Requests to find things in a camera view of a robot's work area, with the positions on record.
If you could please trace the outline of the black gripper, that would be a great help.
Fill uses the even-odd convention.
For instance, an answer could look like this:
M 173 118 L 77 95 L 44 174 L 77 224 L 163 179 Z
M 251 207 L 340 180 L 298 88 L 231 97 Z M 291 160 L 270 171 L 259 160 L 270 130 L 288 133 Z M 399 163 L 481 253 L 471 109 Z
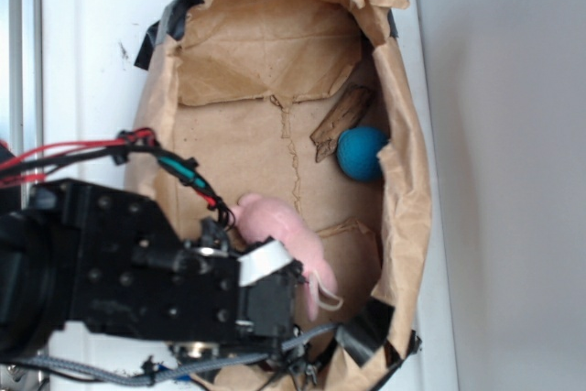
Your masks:
M 47 299 L 59 325 L 221 345 L 236 343 L 239 331 L 251 341 L 294 333 L 302 264 L 276 239 L 236 261 L 212 218 L 201 221 L 199 238 L 184 240 L 148 197 L 74 179 L 38 185 L 29 208 L 49 254 Z

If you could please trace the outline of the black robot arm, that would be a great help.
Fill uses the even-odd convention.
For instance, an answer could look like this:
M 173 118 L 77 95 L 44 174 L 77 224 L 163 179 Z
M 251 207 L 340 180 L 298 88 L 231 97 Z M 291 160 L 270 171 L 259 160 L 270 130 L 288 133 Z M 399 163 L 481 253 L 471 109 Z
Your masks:
M 204 342 L 224 350 L 273 352 L 294 331 L 302 264 L 279 241 L 247 251 L 228 236 L 233 213 L 197 172 L 193 159 L 150 134 L 124 133 L 40 160 L 1 166 L 12 186 L 34 168 L 58 170 L 133 153 L 195 190 L 217 212 L 197 239 L 180 238 L 148 197 L 76 179 L 38 179 L 25 209 L 1 217 L 1 354 L 29 355 L 70 321 L 89 331 L 185 350 Z

